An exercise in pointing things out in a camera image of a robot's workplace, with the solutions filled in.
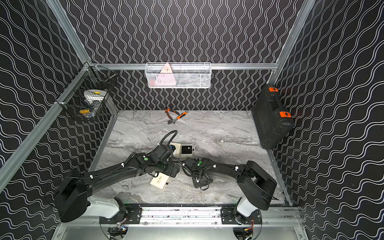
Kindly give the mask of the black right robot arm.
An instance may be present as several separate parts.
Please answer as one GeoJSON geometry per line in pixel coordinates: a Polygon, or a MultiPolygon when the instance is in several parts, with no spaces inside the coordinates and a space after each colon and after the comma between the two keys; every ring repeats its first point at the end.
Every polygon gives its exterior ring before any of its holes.
{"type": "Polygon", "coordinates": [[[237,183],[245,199],[259,210],[268,210],[275,199],[276,180],[256,162],[230,165],[207,158],[187,158],[182,166],[189,171],[195,188],[202,191],[209,189],[214,179],[221,179],[237,183]]]}

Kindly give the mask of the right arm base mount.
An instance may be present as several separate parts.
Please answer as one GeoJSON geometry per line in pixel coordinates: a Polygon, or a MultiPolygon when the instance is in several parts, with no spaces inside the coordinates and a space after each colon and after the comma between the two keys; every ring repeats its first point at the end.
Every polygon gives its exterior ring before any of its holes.
{"type": "Polygon", "coordinates": [[[235,208],[221,208],[221,221],[223,225],[260,225],[262,214],[255,210],[249,217],[241,215],[235,208]]]}

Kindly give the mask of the cream jewelry box sleeve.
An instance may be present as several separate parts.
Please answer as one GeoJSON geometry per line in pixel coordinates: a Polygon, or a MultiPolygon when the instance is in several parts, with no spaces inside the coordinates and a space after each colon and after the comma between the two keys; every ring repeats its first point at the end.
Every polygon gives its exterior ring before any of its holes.
{"type": "Polygon", "coordinates": [[[173,151],[174,156],[179,157],[181,154],[182,144],[180,143],[171,143],[170,148],[173,151]]]}

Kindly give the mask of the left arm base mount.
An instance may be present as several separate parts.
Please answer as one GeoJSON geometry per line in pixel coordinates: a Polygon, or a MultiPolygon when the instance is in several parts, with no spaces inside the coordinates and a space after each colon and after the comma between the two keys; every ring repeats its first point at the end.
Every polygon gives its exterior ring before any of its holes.
{"type": "Polygon", "coordinates": [[[142,208],[128,208],[125,210],[119,210],[110,219],[100,217],[100,224],[108,225],[125,225],[125,224],[139,224],[142,217],[142,208]]]}

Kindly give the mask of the cream jewelry box drawer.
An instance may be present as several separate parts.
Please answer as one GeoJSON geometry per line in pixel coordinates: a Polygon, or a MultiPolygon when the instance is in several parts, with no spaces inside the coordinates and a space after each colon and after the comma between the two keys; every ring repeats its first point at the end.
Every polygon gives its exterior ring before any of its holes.
{"type": "Polygon", "coordinates": [[[187,157],[192,156],[194,152],[194,147],[192,144],[182,144],[181,145],[181,156],[187,157]]]}

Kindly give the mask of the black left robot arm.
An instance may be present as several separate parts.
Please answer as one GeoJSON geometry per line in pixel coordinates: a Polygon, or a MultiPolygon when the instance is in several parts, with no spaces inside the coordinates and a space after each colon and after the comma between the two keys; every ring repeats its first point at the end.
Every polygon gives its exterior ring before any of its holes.
{"type": "Polygon", "coordinates": [[[173,151],[166,145],[158,145],[150,153],[131,153],[122,163],[101,170],[80,173],[72,171],[62,178],[54,195],[54,204],[61,222],[68,223],[83,215],[91,206],[88,200],[93,194],[129,178],[160,173],[175,178],[180,166],[173,162],[173,151]]]}

